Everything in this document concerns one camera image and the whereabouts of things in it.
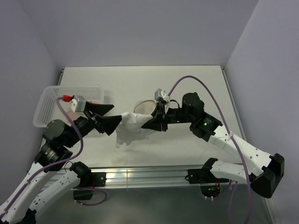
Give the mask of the pink bra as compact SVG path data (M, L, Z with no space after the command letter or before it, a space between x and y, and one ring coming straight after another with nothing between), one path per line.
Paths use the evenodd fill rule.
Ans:
M70 105L69 108L66 111L67 115L72 119L72 120L76 120L79 117L83 117L83 118L87 118L86 115L84 113L74 113L71 109L70 109Z

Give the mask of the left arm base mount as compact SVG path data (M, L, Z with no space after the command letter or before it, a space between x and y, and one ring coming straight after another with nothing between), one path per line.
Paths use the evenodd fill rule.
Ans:
M73 191L73 198L77 201L90 200L94 193L92 190L83 190L82 188L104 187L106 184L106 172L91 172L86 174L79 185Z

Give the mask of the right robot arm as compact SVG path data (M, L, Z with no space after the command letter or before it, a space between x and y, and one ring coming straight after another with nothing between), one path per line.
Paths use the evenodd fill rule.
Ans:
M242 160L239 165L210 158L202 168L188 170L186 178L190 184L244 182L264 198L273 196L284 176L283 156L264 152L227 130L221 121L205 112L205 104L195 92L186 93L178 108L169 107L172 100L161 89L155 92L155 100L153 119L143 129L165 132L169 124L189 123L196 137Z

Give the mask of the white bra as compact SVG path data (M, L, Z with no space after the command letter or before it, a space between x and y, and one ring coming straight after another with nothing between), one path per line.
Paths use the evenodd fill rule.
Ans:
M156 131L143 129L142 126L150 121L151 115L125 112L121 115L122 121L116 128L116 147L121 145L130 145L133 141L145 140Z

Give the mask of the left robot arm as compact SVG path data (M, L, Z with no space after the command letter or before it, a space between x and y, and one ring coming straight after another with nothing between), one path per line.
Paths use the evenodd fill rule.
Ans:
M76 186L86 186L91 180L91 170L82 162L75 162L64 174L62 180L46 190L45 184L70 160L77 158L83 151L83 138L92 130L111 135L122 121L121 115L106 116L113 105L99 105L79 101L71 97L68 102L75 105L75 111L84 114L72 120L61 106L63 97L56 99L61 113L68 123L56 119L51 121L43 133L45 144L35 157L13 194L0 207L2 224L34 224L36 215L46 209L64 190Z

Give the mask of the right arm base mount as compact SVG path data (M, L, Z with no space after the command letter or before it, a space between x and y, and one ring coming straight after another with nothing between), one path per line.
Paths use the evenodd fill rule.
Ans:
M199 169L189 169L187 170L187 175L185 180L189 184L204 184L200 187L201 193L207 198L217 198L221 193L225 193L231 187L231 181L225 178L217 178L210 171ZM227 183L225 190L221 190L221 183Z

